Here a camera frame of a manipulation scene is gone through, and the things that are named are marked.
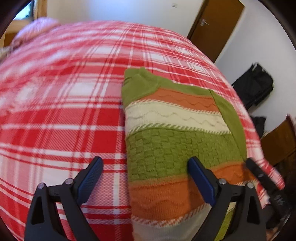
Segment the green orange striped knit sweater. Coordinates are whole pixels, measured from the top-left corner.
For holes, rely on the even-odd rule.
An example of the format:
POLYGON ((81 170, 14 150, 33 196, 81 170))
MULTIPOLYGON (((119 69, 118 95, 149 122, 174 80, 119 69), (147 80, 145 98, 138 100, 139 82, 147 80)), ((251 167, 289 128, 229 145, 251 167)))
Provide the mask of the green orange striped knit sweater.
POLYGON ((230 184, 254 179, 239 116, 213 90, 144 68, 125 71, 121 95, 133 238, 191 240, 210 211, 187 172, 191 157, 230 184))

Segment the brown wooden cabinet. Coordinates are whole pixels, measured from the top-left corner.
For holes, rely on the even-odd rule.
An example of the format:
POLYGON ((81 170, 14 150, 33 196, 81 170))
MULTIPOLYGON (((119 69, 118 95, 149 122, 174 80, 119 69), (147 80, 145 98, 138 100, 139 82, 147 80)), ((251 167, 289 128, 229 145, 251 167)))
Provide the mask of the brown wooden cabinet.
POLYGON ((291 115, 260 141, 264 157, 273 166, 284 161, 295 162, 295 127, 291 115))

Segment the black bag on floor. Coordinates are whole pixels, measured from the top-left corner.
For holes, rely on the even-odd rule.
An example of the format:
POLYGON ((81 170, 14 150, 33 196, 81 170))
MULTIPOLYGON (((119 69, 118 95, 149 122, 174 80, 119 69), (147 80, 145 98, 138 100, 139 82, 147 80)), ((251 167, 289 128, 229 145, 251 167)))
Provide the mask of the black bag on floor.
POLYGON ((263 137, 264 130, 265 130, 265 116, 251 116, 251 120, 254 124, 254 127, 258 133, 259 138, 263 137))

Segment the red white plaid bedspread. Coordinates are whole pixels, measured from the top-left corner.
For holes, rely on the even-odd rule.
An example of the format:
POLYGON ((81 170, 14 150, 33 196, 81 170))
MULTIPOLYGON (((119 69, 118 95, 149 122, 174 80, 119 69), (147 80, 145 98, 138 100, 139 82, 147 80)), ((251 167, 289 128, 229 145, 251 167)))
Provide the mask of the red white plaid bedspread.
POLYGON ((82 211, 100 240, 135 240, 121 95, 131 68, 213 90, 231 103, 243 125, 247 158, 284 188, 235 90, 187 38, 118 21, 60 25, 1 63, 1 218, 17 240, 24 239, 37 185, 73 178, 95 156, 104 170, 82 211))

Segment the brown wooden door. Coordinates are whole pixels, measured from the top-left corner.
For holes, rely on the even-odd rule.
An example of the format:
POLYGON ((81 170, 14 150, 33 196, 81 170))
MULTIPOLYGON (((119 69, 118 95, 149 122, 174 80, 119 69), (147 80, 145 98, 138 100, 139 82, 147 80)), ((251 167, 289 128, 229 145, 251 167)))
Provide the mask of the brown wooden door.
POLYGON ((215 62, 230 38, 244 10, 238 0, 208 0, 202 3, 187 38, 215 62), (205 19, 208 25, 201 26, 205 19))

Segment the pink pillow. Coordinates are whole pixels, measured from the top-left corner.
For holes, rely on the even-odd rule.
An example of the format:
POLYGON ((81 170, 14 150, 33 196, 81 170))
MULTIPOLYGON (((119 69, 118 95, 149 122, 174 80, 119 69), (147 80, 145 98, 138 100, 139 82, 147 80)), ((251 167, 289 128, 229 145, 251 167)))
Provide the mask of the pink pillow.
POLYGON ((11 46, 19 47, 20 45, 29 42, 35 37, 60 25, 61 23, 57 19, 40 17, 23 27, 13 38, 11 46))

